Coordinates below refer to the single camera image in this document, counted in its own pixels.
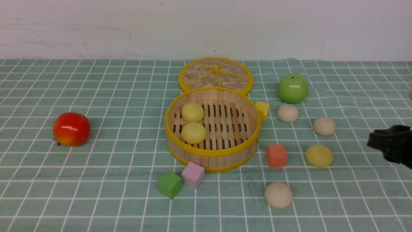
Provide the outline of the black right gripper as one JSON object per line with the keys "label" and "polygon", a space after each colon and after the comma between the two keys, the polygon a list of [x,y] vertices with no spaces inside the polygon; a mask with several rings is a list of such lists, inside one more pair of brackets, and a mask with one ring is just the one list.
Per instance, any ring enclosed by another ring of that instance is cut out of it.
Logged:
{"label": "black right gripper", "polygon": [[367,146],[381,151],[385,160],[412,169],[412,131],[409,126],[376,129],[369,134]]}

